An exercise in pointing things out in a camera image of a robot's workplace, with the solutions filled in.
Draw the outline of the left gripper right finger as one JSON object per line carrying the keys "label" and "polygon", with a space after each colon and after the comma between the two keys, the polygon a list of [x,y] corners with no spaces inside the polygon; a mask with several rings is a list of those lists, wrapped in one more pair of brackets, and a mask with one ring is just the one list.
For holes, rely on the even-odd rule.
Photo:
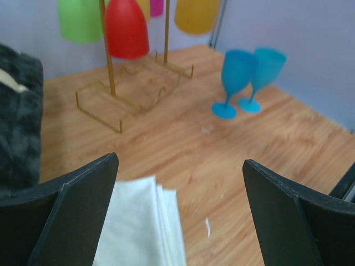
{"label": "left gripper right finger", "polygon": [[242,172],[265,265],[354,265],[354,203],[254,160]]}

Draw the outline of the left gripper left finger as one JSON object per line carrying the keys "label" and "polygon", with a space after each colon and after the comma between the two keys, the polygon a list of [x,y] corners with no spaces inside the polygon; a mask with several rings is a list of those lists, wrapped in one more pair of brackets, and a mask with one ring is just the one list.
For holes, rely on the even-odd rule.
{"label": "left gripper left finger", "polygon": [[112,152],[37,186],[1,189],[1,264],[92,265],[118,168]]}

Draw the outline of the light blue wine glass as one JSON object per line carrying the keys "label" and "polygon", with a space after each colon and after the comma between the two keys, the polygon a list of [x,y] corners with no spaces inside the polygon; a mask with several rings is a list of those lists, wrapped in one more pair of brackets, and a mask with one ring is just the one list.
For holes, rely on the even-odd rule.
{"label": "light blue wine glass", "polygon": [[261,111],[261,105],[255,100],[256,93],[279,76],[287,57],[283,52],[268,47],[257,47],[254,55],[258,58],[259,65],[251,79],[252,94],[249,98],[238,99],[237,104],[241,110],[257,114]]}

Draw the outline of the red wine glass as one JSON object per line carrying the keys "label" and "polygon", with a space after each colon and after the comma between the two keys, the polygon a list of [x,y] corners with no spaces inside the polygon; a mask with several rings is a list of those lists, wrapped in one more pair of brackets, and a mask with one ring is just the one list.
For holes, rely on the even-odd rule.
{"label": "red wine glass", "polygon": [[104,15],[108,52],[119,59],[138,59],[148,54],[145,16],[137,1],[109,1]]}

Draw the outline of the green wine glass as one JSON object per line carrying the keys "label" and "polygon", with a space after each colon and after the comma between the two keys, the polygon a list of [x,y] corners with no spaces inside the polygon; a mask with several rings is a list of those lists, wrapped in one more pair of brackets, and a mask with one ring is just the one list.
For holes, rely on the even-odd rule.
{"label": "green wine glass", "polygon": [[100,3],[96,0],[59,0],[58,19],[62,37],[75,43],[102,39]]}

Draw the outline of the yellow wine glass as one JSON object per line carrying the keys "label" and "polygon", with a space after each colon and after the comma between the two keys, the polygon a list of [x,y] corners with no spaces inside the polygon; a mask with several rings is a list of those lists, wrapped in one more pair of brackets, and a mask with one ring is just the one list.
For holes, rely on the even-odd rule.
{"label": "yellow wine glass", "polygon": [[174,18],[176,26],[187,34],[207,34],[214,29],[220,2],[220,0],[178,0]]}

